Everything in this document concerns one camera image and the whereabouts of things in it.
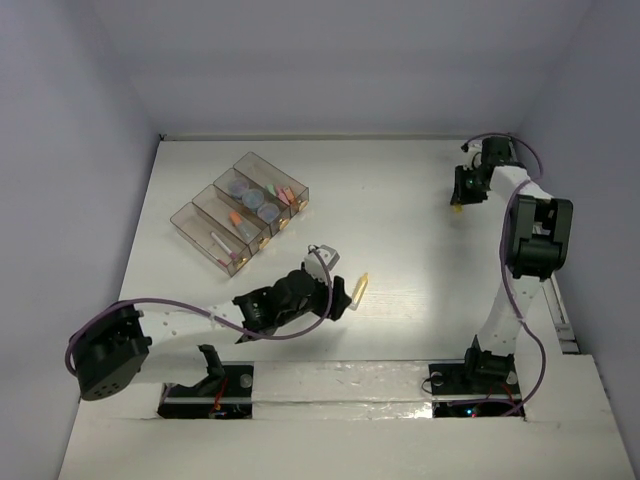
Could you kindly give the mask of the yellow highlighter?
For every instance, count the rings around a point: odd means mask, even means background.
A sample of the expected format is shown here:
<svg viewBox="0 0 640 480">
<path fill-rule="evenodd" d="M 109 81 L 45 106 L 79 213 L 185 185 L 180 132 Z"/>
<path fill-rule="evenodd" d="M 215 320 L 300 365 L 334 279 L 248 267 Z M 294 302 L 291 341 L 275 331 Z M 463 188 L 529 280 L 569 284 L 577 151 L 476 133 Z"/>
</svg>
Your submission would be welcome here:
<svg viewBox="0 0 640 480">
<path fill-rule="evenodd" d="M 369 284 L 369 274 L 368 273 L 364 273 L 363 275 L 360 276 L 360 278 L 357 280 L 354 289 L 352 291 L 352 295 L 351 295 L 351 304 L 349 305 L 349 308 L 351 310 L 357 310 L 363 297 L 364 294 L 367 290 Z"/>
</svg>

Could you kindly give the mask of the white pink-capped pen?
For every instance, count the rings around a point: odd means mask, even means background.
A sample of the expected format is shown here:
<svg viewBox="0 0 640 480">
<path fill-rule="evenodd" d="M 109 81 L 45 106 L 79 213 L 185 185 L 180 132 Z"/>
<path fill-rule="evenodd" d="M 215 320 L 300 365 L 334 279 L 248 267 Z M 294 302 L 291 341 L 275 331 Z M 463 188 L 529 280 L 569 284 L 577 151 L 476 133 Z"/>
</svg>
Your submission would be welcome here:
<svg viewBox="0 0 640 480">
<path fill-rule="evenodd" d="M 232 258 L 234 256 L 233 250 L 217 235 L 215 231 L 210 232 L 211 238 L 220 246 L 227 256 Z"/>
</svg>

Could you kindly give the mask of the grey orange-tipped marker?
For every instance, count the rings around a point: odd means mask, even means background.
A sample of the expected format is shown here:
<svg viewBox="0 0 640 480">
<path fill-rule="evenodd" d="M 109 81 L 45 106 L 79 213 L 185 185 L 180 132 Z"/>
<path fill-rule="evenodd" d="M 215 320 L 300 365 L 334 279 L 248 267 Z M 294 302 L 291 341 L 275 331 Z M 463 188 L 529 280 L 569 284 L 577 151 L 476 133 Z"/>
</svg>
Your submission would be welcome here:
<svg viewBox="0 0 640 480">
<path fill-rule="evenodd" d="M 241 222 L 237 224 L 236 228 L 247 241 L 251 241 L 254 238 L 250 228 L 247 226 L 245 222 Z"/>
</svg>

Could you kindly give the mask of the pink highlighter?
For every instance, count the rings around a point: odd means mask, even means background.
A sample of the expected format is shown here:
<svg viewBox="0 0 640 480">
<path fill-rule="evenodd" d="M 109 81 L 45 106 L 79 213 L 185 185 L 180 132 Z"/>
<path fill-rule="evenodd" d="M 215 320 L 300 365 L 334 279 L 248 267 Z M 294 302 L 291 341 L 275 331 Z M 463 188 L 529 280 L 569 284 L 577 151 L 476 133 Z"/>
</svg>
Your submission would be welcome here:
<svg viewBox="0 0 640 480">
<path fill-rule="evenodd" d="M 292 204 L 295 200 L 294 194 L 289 187 L 276 187 L 278 198 L 286 204 Z"/>
</svg>

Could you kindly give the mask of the small orange eraser cap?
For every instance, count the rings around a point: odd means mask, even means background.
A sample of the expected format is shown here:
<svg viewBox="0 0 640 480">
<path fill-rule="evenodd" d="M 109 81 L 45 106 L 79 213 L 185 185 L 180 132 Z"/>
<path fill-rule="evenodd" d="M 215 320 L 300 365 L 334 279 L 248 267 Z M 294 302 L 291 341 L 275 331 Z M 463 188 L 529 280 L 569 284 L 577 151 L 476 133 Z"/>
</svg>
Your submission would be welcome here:
<svg viewBox="0 0 640 480">
<path fill-rule="evenodd" d="M 238 226 L 243 223 L 242 217 L 235 211 L 231 212 L 229 217 L 234 226 Z"/>
</svg>

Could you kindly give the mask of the clear tape roll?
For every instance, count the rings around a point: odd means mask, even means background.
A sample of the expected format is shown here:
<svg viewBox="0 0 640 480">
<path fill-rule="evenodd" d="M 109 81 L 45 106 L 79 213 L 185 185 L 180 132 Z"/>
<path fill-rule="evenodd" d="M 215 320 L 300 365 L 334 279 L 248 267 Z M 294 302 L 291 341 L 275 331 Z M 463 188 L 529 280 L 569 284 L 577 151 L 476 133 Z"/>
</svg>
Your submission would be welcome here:
<svg viewBox="0 0 640 480">
<path fill-rule="evenodd" d="M 228 185 L 229 194 L 234 198 L 241 198 L 249 189 L 249 182 L 245 178 L 234 178 Z"/>
</svg>

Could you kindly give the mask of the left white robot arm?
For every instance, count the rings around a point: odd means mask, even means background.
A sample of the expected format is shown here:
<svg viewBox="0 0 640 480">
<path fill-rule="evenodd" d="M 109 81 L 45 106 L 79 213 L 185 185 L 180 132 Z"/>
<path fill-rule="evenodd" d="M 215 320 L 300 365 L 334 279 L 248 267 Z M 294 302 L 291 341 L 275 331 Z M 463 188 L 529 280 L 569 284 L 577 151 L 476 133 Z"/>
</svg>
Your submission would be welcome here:
<svg viewBox="0 0 640 480">
<path fill-rule="evenodd" d="M 342 277 L 309 263 L 272 286 L 209 309 L 161 298 L 119 301 L 71 336 L 65 365 L 80 398 L 98 401 L 132 384 L 151 355 L 193 346 L 207 351 L 224 328 L 240 335 L 239 344 L 299 338 L 326 320 L 339 320 L 352 304 Z"/>
</svg>

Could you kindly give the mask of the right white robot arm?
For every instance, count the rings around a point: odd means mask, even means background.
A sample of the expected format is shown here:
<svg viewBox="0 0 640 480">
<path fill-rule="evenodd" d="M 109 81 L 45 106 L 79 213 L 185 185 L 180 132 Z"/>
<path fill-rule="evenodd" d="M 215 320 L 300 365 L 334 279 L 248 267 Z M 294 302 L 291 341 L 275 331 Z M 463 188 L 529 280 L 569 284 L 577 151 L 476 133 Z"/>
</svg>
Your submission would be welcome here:
<svg viewBox="0 0 640 480">
<path fill-rule="evenodd" d="M 454 208 L 480 204 L 491 193 L 505 201 L 498 247 L 501 285 L 460 368 L 462 384 L 473 392 L 504 383 L 515 371 L 525 314 L 542 283 L 564 266 L 568 254 L 573 203 L 539 185 L 516 158 L 516 144 L 533 150 L 507 133 L 473 136 L 461 146 L 467 160 L 454 173 Z"/>
</svg>

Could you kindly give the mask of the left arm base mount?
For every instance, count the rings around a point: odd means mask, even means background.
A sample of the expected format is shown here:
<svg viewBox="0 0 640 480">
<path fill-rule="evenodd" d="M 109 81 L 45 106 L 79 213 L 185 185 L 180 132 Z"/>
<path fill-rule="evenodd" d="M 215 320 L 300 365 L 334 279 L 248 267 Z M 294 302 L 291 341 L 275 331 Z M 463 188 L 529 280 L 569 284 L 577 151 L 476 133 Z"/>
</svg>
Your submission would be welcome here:
<svg viewBox="0 0 640 480">
<path fill-rule="evenodd" d="M 201 345 L 206 376 L 193 386 L 163 387 L 157 415 L 163 419 L 244 420 L 253 416 L 254 364 L 223 363 L 213 345 Z"/>
</svg>

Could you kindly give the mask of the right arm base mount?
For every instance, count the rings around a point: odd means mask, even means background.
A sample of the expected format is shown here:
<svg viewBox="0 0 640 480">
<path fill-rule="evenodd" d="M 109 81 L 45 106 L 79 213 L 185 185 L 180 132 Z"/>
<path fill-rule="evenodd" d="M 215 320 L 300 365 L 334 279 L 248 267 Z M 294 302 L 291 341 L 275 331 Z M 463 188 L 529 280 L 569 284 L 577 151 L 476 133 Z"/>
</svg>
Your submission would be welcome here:
<svg viewBox="0 0 640 480">
<path fill-rule="evenodd" d="M 435 418 L 524 416 L 513 354 L 470 347 L 463 361 L 430 364 L 421 389 Z"/>
</svg>

